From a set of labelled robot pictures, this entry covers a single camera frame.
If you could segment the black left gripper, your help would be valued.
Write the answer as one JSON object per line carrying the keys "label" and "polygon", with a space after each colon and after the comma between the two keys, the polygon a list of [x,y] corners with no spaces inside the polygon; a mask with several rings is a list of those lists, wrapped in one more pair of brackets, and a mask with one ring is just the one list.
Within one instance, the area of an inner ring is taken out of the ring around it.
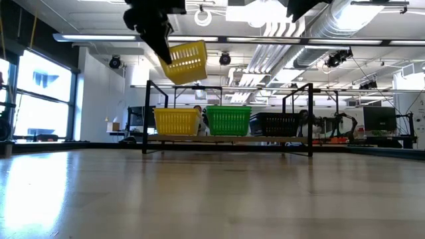
{"label": "black left gripper", "polygon": [[124,0],[129,6],[123,14],[126,27],[143,35],[142,39],[166,64],[171,64],[168,36],[174,32],[168,15],[185,15],[186,0]]}

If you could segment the black plastic slotted basket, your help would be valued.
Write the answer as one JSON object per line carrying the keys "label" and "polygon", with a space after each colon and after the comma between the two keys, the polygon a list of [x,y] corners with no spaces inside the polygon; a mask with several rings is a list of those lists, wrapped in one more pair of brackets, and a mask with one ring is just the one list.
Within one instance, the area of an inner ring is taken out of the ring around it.
{"label": "black plastic slotted basket", "polygon": [[295,137],[298,127],[298,114],[262,112],[250,117],[250,134],[252,136]]}

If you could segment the long overhead light bar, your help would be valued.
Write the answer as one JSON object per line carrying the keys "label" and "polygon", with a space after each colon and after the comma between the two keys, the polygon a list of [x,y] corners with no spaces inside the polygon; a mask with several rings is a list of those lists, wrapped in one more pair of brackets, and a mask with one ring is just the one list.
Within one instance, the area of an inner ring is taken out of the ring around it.
{"label": "long overhead light bar", "polygon": [[[141,42],[138,35],[71,35],[54,33],[57,42]],[[421,39],[322,39],[305,37],[227,37],[227,36],[170,36],[169,42],[205,42],[220,44],[287,44],[304,46],[379,46],[425,47]]]}

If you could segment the black ceiling-hung device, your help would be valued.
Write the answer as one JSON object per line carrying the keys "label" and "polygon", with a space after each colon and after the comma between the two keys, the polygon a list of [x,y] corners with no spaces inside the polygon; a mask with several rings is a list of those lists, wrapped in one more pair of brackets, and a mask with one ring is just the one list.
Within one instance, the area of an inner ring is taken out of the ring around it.
{"label": "black ceiling-hung device", "polygon": [[325,65],[328,68],[336,68],[351,57],[353,57],[353,52],[350,48],[348,50],[338,50],[329,55],[329,58],[325,61]]}

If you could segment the white ceiling conduit bundle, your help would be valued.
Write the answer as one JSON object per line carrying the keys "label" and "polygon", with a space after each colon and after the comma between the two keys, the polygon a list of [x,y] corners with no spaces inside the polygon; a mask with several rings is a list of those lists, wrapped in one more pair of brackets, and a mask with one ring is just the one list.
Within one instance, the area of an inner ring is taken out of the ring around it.
{"label": "white ceiling conduit bundle", "polygon": [[[295,23],[269,22],[266,23],[262,37],[299,37],[305,30],[305,17]],[[259,44],[246,66],[231,68],[228,72],[228,86],[253,87],[261,86],[264,78],[272,80],[272,70],[283,59],[290,45]]]}

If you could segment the person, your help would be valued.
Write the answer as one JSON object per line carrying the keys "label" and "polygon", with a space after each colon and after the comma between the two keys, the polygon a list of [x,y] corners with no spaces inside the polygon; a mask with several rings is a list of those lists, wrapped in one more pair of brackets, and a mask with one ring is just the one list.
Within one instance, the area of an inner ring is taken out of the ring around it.
{"label": "person", "polygon": [[206,109],[202,109],[201,106],[194,106],[194,109],[197,109],[200,113],[201,113],[201,120],[200,120],[200,124],[199,124],[199,128],[198,128],[198,136],[206,136],[207,135],[207,130],[208,130],[208,126],[209,126],[209,121],[208,121],[208,117],[207,117],[207,110]]}

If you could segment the black ceiling track fixture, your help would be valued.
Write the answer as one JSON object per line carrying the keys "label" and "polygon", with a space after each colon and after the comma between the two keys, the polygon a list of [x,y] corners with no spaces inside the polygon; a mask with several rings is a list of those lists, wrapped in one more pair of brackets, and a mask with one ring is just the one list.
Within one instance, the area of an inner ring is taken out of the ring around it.
{"label": "black ceiling track fixture", "polygon": [[380,7],[403,7],[400,11],[401,14],[407,12],[407,6],[410,4],[409,1],[394,1],[394,0],[364,0],[364,1],[351,1],[351,5],[359,6],[380,6]]}

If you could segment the black computer monitor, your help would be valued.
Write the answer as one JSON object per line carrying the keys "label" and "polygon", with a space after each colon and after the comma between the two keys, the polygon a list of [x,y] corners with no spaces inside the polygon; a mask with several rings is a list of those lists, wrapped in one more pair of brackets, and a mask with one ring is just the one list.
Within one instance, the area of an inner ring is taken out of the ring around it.
{"label": "black computer monitor", "polygon": [[363,108],[366,131],[395,131],[396,110],[390,107],[370,106]]}
{"label": "black computer monitor", "polygon": [[[147,112],[147,126],[155,127],[155,116],[154,109],[155,106],[149,106]],[[127,109],[127,124],[129,126],[144,126],[145,119],[145,107],[137,106],[137,107],[129,107]]]}

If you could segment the black framed window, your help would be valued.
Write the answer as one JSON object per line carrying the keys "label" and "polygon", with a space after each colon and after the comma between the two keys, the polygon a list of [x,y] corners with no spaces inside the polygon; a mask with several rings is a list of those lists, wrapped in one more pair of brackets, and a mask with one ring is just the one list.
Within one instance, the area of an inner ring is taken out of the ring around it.
{"label": "black framed window", "polygon": [[72,139],[75,94],[76,74],[39,54],[0,58],[0,138]]}

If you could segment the dark floor stand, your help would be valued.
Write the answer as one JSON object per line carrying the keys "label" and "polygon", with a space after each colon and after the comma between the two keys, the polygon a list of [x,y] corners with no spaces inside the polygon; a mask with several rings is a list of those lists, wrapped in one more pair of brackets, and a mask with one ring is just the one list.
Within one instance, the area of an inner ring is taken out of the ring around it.
{"label": "dark floor stand", "polygon": [[0,159],[10,158],[13,151],[14,143],[10,140],[11,124],[7,119],[10,110],[16,105],[9,102],[0,101],[0,106],[4,106],[4,110],[0,112]]}

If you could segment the silver ventilation duct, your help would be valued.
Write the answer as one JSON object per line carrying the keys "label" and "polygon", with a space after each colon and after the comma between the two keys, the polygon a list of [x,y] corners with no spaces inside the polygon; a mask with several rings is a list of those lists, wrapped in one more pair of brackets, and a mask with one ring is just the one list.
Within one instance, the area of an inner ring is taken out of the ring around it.
{"label": "silver ventilation duct", "polygon": [[[368,25],[383,9],[380,5],[352,5],[352,1],[333,0],[332,4],[319,16],[318,20],[304,33],[306,38],[349,38]],[[292,56],[294,68],[308,68],[316,63],[327,49],[312,49],[306,46],[291,47],[287,51]]]}

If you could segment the black frame wooden shelf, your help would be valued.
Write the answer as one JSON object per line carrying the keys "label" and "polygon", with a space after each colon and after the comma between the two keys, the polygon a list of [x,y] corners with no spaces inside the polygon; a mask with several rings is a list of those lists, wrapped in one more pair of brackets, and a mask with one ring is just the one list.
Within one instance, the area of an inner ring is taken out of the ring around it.
{"label": "black frame wooden shelf", "polygon": [[239,151],[239,152],[278,152],[293,153],[311,157],[314,153],[348,153],[343,145],[319,146],[313,144],[312,117],[309,114],[307,137],[267,137],[229,135],[149,135],[143,127],[141,150],[171,151]]}

